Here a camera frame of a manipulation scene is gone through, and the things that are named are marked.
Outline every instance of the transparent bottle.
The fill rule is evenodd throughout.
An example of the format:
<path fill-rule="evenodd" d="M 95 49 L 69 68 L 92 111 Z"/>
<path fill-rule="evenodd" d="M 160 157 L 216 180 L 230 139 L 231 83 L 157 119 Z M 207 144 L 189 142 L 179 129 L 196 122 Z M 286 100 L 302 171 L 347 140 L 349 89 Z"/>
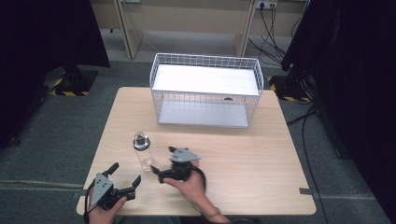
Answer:
<path fill-rule="evenodd" d="M 134 134 L 134 149 L 144 171 L 151 171 L 151 165 L 156 166 L 153 153 L 149 146 L 149 138 L 143 132 L 136 132 Z"/>

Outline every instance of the person's left hand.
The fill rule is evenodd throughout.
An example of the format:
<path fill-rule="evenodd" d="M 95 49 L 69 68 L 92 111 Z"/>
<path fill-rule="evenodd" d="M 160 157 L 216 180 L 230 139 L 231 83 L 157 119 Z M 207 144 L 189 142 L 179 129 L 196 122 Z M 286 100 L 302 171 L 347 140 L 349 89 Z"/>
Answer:
<path fill-rule="evenodd" d="M 127 201 L 126 197 L 119 199 L 111 209 L 104 210 L 99 206 L 95 207 L 95 205 L 91 205 L 92 194 L 93 188 L 90 191 L 90 208 L 88 210 L 91 211 L 88 214 L 90 217 L 90 224 L 112 224 L 114 217 Z"/>

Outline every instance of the light wood tabletop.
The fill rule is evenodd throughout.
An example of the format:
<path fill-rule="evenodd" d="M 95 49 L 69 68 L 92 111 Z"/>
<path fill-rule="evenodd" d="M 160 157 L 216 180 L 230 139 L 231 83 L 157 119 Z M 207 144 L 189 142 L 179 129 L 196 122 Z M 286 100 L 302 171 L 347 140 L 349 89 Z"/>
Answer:
<path fill-rule="evenodd" d="M 206 194 L 224 215 L 312 215 L 316 207 L 288 126 L 274 92 L 264 91 L 248 129 L 159 125 L 150 88 L 120 88 L 88 174 L 86 189 L 98 172 L 118 162 L 109 177 L 116 189 L 142 182 L 136 199 L 119 211 L 125 216 L 197 216 L 177 189 L 160 184 L 142 170 L 134 152 L 137 131 L 151 141 L 157 166 L 169 169 L 168 147 L 198 154 L 206 175 Z M 84 212 L 84 197 L 77 211 Z"/>

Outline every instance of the gray carpet floor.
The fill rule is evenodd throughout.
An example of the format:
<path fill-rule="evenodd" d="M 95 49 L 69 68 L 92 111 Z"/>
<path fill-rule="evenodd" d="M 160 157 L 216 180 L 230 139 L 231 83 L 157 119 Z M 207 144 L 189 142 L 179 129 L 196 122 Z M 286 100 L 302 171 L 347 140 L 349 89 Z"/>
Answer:
<path fill-rule="evenodd" d="M 151 63 L 111 62 L 88 96 L 48 95 L 21 132 L 21 144 L 0 150 L 0 223 L 83 223 L 76 212 L 92 159 L 120 87 L 148 87 Z M 263 68 L 264 74 L 280 69 Z M 60 71 L 48 74 L 51 87 Z M 311 105 L 279 101 L 286 121 Z M 312 216 L 256 217 L 262 223 L 390 223 L 354 162 L 339 159 L 321 117 L 290 125 L 317 212 Z"/>

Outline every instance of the wall socket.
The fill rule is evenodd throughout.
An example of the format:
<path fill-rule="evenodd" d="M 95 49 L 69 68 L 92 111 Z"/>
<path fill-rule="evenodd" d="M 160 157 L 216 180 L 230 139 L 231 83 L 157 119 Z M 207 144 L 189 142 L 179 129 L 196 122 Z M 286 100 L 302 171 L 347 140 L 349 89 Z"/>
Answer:
<path fill-rule="evenodd" d="M 256 8 L 262 8 L 262 3 L 264 3 L 264 9 L 275 9 L 277 0 L 258 0 Z"/>

